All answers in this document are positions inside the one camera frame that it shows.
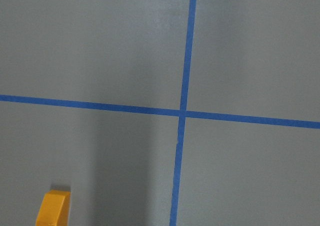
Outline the orange trapezoid block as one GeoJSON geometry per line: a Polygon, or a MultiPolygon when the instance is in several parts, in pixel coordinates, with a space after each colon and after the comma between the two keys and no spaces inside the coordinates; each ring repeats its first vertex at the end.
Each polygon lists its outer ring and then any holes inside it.
{"type": "Polygon", "coordinates": [[[70,191],[50,190],[44,195],[35,225],[67,226],[69,223],[70,203],[70,191]]]}

